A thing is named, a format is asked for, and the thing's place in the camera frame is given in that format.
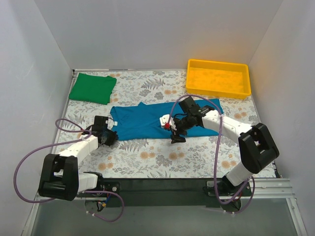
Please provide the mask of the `blue t shirt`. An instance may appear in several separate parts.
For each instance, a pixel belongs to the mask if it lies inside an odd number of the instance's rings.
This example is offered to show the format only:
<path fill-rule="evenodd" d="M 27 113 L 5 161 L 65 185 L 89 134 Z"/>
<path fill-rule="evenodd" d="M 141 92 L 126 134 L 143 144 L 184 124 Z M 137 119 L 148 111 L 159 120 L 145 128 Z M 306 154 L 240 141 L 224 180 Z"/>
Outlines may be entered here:
<path fill-rule="evenodd" d="M 110 115 L 117 125 L 112 128 L 117 132 L 119 141 L 132 139 L 170 139 L 171 132 L 164 130 L 159 118 L 169 114 L 173 102 L 137 106 L 112 107 Z M 189 129 L 187 137 L 216 136 L 218 133 L 195 126 Z"/>

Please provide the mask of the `yellow plastic tray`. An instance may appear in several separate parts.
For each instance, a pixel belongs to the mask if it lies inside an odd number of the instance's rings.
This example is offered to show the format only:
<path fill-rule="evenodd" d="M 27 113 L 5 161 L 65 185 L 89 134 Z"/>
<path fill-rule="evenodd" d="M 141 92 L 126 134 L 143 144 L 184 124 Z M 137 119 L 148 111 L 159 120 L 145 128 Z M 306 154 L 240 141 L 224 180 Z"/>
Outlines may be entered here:
<path fill-rule="evenodd" d="M 252 94 L 246 64 L 189 59 L 186 90 L 188 93 L 246 99 Z"/>

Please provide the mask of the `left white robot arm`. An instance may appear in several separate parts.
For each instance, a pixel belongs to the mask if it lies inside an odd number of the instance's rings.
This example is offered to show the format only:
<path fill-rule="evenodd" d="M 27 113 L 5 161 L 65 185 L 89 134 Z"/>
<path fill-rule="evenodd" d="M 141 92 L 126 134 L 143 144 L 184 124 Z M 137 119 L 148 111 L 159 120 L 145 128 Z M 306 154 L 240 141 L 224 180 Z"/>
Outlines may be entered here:
<path fill-rule="evenodd" d="M 99 146 L 111 146 L 118 139 L 117 132 L 108 128 L 109 120 L 109 117 L 95 116 L 94 123 L 83 132 L 80 141 L 57 154 L 46 155 L 38 188 L 40 196 L 72 201 L 86 190 L 95 197 L 104 193 L 102 174 L 79 174 L 78 167 Z"/>

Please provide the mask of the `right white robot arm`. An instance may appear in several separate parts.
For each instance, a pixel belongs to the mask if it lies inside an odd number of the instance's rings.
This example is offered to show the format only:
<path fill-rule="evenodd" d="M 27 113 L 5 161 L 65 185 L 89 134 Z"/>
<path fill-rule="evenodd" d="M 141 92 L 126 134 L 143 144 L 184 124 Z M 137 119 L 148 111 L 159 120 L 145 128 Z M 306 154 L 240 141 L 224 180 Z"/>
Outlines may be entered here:
<path fill-rule="evenodd" d="M 265 124 L 251 125 L 226 117 L 213 102 L 200 107 L 188 95 L 175 103 L 180 106 L 184 116 L 176 118 L 168 114 L 159 119 L 161 127 L 171 131 L 172 143 L 184 143 L 188 130 L 199 126 L 216 131 L 219 137 L 225 136 L 239 145 L 241 161 L 220 181 L 215 181 L 215 193 L 232 196 L 240 192 L 250 177 L 279 157 L 279 150 Z"/>

